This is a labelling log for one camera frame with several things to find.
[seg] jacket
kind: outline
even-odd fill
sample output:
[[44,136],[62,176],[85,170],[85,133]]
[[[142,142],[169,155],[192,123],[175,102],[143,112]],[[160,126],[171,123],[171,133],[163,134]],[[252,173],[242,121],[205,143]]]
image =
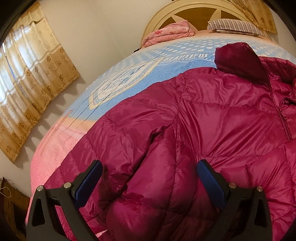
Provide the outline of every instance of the jacket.
[[[216,49],[217,68],[190,69],[102,116],[46,182],[71,182],[94,159],[104,171],[81,214],[103,241],[200,240],[217,218],[196,165],[262,186],[273,240],[296,217],[296,66],[246,43]],[[75,240],[60,209],[66,234]]]

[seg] arched headboard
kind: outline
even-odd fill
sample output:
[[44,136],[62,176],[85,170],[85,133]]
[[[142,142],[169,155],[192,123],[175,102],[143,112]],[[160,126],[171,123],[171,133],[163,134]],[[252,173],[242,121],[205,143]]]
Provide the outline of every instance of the arched headboard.
[[197,30],[206,30],[207,22],[220,18],[250,21],[226,0],[176,0],[162,8],[151,19],[142,40],[149,33],[182,20],[188,20]]

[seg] pink folded blanket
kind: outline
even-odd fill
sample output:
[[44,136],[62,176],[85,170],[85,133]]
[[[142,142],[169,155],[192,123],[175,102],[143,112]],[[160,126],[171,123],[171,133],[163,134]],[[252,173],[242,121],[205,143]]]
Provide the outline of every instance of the pink folded blanket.
[[154,44],[194,36],[195,32],[191,28],[187,20],[172,23],[165,28],[150,33],[143,41],[142,48],[149,47]]

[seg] blue gripper pad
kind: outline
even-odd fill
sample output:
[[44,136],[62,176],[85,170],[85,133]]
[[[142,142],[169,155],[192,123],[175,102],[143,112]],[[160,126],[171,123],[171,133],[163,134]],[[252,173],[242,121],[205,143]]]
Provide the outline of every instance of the blue gripper pad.
[[75,206],[76,208],[84,207],[90,198],[94,188],[96,187],[98,181],[100,180],[103,173],[103,165],[100,161],[95,161],[85,173],[81,185],[75,192]]
[[202,184],[204,185],[214,206],[220,210],[223,210],[226,206],[225,193],[211,171],[214,172],[213,169],[209,170],[202,160],[198,162],[197,174],[202,181]]

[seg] curtain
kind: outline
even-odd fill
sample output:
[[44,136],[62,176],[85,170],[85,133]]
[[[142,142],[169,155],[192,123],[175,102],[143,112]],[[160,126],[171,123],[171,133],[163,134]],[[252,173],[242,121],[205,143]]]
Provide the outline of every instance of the curtain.
[[243,12],[257,27],[277,34],[269,7],[262,0],[228,0]]
[[0,149],[14,162],[49,103],[80,76],[40,4],[16,23],[0,48]]

